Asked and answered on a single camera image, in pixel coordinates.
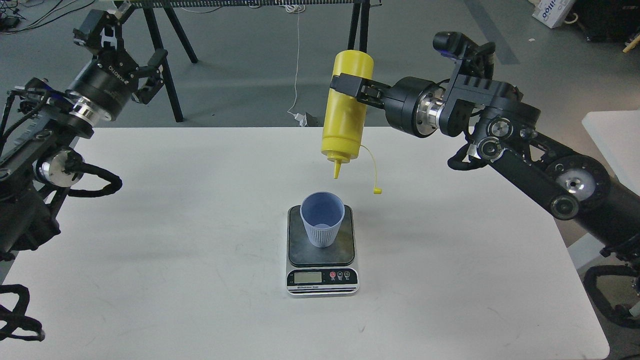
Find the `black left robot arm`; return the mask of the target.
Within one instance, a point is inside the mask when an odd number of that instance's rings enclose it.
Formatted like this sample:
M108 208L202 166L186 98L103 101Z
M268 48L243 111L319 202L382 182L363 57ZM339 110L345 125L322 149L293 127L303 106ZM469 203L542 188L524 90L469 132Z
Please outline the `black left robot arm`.
M28 127L1 153L3 262L60 234L57 215L66 198L101 198L121 189L121 178L87 163L74 141L91 138L100 121L114 121L129 100L149 103L165 85L164 48L142 65L124 47L122 25L132 12L127 3L114 11L94 9L74 29L74 43L92 58L65 91L34 77L7 92L1 146L18 127Z

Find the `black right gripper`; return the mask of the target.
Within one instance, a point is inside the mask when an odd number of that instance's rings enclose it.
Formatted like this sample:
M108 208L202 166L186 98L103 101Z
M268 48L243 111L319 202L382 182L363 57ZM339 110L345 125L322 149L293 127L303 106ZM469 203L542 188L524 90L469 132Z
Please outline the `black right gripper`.
M387 123L409 135L426 138L435 132L429 125L418 124L418 105L424 96L432 98L436 82L407 76L393 86L356 75L333 75L330 89L355 98L375 109L384 110Z

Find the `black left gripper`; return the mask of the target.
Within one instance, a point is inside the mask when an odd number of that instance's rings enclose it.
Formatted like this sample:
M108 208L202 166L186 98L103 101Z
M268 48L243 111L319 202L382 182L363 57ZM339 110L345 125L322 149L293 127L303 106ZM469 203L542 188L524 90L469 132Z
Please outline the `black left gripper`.
M139 67L124 47L122 23L115 14L90 10L80 27L73 29L73 43L87 49L92 59L68 91L105 110L109 121L117 119L130 98L147 105L164 85L163 62L169 52L158 48L147 65ZM139 79L146 79L141 88Z

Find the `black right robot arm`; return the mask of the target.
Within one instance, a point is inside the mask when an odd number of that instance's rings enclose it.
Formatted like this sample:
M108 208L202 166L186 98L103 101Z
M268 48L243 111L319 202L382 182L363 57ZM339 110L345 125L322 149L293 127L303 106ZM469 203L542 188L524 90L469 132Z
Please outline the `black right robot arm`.
M608 321L637 329L638 315L626 305L611 305L597 283L601 276L631 277L639 290L638 195L596 159L537 131L540 110L524 103L516 86L493 79L493 42L478 45L461 32L442 31L432 44L455 64L446 88L411 76L387 85L344 70L330 88L383 109L391 127L412 136L463 133L466 143L448 160L451 169L490 166L553 218L576 221L602 243L602 256L624 262L589 268L583 278L587 294Z

